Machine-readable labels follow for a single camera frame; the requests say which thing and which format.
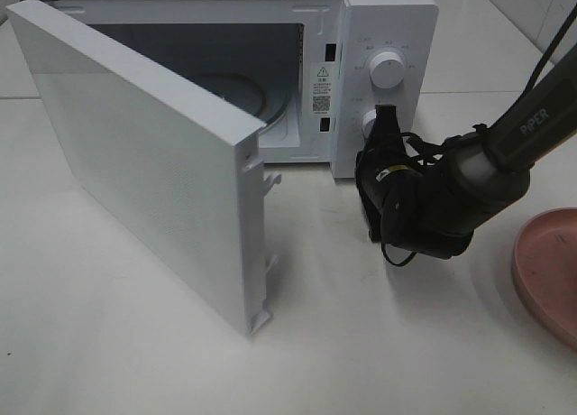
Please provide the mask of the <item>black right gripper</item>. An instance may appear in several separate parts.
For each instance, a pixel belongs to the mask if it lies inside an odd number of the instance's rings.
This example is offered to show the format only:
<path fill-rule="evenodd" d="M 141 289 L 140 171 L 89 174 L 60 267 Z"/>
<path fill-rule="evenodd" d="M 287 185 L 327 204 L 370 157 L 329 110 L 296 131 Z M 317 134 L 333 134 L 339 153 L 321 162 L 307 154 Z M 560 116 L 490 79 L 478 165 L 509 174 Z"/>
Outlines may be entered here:
<path fill-rule="evenodd" d="M 389 261 L 388 248 L 408 252 L 411 261 L 418 254 L 449 259 L 462 254 L 472 234 L 444 235 L 420 226 L 425 210 L 417 187 L 425 170 L 408 156 L 398 125 L 397 108 L 376 105 L 370 138 L 357 154 L 354 179 L 369 227 L 370 240 L 380 245 Z"/>

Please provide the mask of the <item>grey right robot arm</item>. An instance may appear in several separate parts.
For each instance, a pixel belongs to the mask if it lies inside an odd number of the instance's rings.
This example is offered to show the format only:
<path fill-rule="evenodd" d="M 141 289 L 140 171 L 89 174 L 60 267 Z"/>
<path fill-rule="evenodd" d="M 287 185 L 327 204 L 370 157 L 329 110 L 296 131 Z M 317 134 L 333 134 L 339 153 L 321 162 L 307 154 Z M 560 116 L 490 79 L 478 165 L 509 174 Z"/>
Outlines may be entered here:
<path fill-rule="evenodd" d="M 575 132 L 575 49 L 492 126 L 439 145 L 401 132 L 396 107 L 377 106 L 354 173 L 371 241 L 411 256 L 462 254 L 479 226 L 527 193 L 535 162 Z"/>

